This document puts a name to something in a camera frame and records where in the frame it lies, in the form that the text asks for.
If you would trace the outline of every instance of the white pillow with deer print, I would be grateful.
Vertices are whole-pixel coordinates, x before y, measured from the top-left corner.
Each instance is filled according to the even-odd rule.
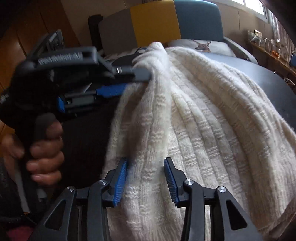
[[[168,42],[168,47],[175,46],[191,48],[199,52],[215,53],[230,57],[236,57],[230,47],[223,42],[192,39],[178,39]]]

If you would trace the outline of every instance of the knitted fabric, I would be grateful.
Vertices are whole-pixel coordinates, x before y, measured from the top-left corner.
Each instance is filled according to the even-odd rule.
[[[108,209],[113,240],[180,240],[184,209],[171,201],[163,160],[201,186],[225,186],[258,229],[296,192],[293,130],[249,77],[182,47],[152,43],[134,60],[152,72],[131,84],[112,122],[103,172],[129,158],[118,207]],[[209,211],[206,209],[206,240]]]

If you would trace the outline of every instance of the window frame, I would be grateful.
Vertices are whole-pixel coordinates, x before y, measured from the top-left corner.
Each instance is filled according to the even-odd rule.
[[[212,2],[212,3],[223,3],[225,5],[229,5],[229,6],[232,6],[232,7],[235,7],[235,8],[238,8],[240,10],[243,10],[245,12],[248,12],[250,14],[253,14],[255,15],[256,17],[260,18],[261,20],[263,20],[264,22],[268,23],[268,16],[267,16],[267,11],[266,11],[266,7],[262,4],[263,6],[263,13],[264,15],[254,11],[253,9],[251,8],[248,8],[246,6],[246,1],[244,1],[244,5],[240,4],[240,3],[237,3],[237,2],[234,2],[232,0],[206,0],[206,1],[209,1],[209,2]]]

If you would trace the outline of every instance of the deer print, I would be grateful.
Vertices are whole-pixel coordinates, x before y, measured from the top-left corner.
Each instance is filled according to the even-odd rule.
[[[194,40],[194,42],[198,43],[198,46],[195,48],[196,50],[201,50],[202,52],[206,52],[206,53],[211,52],[211,50],[209,49],[209,46],[212,41],[209,41],[206,44],[201,44],[196,40]]]

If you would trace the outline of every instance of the human hand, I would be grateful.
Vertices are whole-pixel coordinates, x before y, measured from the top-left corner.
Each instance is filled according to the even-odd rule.
[[[35,159],[27,162],[27,170],[32,173],[31,178],[41,185],[53,185],[62,178],[58,170],[64,162],[62,135],[63,128],[60,122],[55,121],[46,130],[47,140],[35,142],[30,147],[30,153]],[[6,135],[1,144],[4,165],[9,176],[15,178],[15,162],[20,160],[25,149],[16,135]]]

